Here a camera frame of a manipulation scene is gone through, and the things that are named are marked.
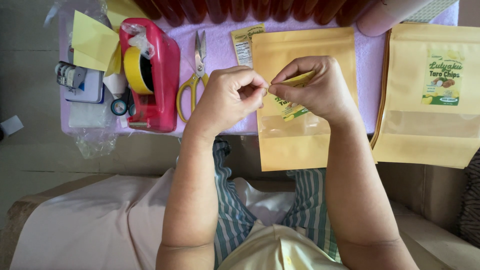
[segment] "person's left hand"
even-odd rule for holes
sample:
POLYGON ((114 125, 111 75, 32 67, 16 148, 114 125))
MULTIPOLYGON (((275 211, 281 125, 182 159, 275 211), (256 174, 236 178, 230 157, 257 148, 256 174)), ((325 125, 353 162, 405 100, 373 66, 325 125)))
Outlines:
POLYGON ((214 70, 185 131, 214 139, 261 108, 267 89, 265 79, 247 66, 214 70))

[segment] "masking tape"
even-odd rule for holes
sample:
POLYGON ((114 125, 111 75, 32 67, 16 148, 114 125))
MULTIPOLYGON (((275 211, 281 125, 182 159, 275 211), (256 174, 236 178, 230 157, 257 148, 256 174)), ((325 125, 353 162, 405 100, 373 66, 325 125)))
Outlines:
POLYGON ((153 94, 152 66, 137 47, 130 47, 123 56, 123 67, 132 90, 140 95, 153 94))

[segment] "hand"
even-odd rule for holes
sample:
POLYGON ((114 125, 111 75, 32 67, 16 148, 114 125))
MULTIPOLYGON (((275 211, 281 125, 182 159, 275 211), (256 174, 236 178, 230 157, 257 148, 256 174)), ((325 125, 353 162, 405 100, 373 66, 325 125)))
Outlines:
POLYGON ((272 80, 268 91, 283 100, 303 105, 330 125, 343 124, 359 114, 340 65, 331 56, 307 56, 293 60, 272 80), (312 70, 316 71, 316 75, 304 88, 278 84, 312 70))
POLYGON ((268 83, 247 66, 214 70, 185 131, 214 139, 263 106, 268 83))

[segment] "nutrition facts label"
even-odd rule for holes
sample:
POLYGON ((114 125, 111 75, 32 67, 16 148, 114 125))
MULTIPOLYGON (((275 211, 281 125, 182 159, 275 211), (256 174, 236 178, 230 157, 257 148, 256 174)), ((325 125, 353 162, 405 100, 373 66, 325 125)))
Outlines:
POLYGON ((237 59, 240 65, 246 65, 253 68, 252 50, 248 41, 243 41, 235 44, 235 51, 237 52, 237 59))

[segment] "forearm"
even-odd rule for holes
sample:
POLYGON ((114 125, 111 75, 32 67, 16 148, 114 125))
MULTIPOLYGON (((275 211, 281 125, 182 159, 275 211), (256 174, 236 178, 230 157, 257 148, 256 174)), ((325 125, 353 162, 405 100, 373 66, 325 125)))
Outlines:
POLYGON ((213 243, 218 220, 213 141, 213 137, 196 136, 187 126, 165 209, 162 245, 213 243))
POLYGON ((357 110, 347 123, 331 125, 325 186, 328 215, 338 240, 375 245, 399 239, 357 110))

